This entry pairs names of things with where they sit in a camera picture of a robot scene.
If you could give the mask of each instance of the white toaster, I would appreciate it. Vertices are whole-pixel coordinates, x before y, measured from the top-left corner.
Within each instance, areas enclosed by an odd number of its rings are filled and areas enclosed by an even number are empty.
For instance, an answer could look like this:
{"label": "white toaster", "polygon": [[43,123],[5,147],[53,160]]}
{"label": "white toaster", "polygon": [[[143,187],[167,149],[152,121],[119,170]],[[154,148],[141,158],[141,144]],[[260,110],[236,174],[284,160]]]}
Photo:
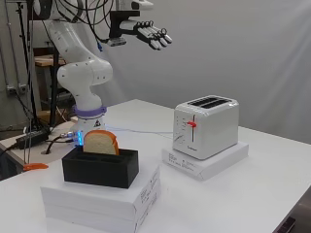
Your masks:
{"label": "white toaster", "polygon": [[239,103],[210,95],[180,104],[174,112],[173,149],[206,159],[238,141]]}

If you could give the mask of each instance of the black container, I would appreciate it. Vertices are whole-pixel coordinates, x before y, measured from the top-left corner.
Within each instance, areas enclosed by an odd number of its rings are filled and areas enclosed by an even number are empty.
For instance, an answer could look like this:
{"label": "black container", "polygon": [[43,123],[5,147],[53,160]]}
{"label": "black container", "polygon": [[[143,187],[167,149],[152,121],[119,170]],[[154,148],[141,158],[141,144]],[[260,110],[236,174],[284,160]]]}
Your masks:
{"label": "black container", "polygon": [[120,155],[83,152],[76,147],[62,158],[64,180],[129,188],[139,172],[138,151],[120,149]]}

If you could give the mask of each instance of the purple ring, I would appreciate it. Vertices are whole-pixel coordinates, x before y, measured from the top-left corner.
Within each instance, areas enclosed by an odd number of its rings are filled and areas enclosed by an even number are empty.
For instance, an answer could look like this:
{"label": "purple ring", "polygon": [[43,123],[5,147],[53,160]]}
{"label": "purple ring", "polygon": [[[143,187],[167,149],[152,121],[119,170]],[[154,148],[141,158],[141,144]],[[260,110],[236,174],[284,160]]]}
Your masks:
{"label": "purple ring", "polygon": [[83,110],[79,110],[77,106],[75,105],[75,113],[79,117],[95,117],[95,116],[107,113],[107,107],[102,106],[99,109],[83,111]]}

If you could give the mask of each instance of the blue light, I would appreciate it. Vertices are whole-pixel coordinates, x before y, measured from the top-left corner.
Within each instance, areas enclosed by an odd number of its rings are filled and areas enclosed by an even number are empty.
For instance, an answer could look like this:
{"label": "blue light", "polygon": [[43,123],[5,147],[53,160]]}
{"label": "blue light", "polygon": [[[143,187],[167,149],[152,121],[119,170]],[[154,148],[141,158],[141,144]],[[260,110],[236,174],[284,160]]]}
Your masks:
{"label": "blue light", "polygon": [[79,146],[83,146],[84,145],[84,135],[81,131],[77,132],[78,135],[78,144]]}

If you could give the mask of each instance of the toaster knob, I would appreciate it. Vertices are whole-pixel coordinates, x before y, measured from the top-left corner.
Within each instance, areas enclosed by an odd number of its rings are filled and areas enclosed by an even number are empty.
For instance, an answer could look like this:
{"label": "toaster knob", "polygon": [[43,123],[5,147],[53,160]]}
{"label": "toaster knob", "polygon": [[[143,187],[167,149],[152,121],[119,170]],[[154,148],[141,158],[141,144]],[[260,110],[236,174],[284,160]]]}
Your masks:
{"label": "toaster knob", "polygon": [[196,127],[196,123],[193,122],[193,121],[188,121],[188,122],[187,122],[187,125],[191,126],[192,128],[195,128],[195,127]]}

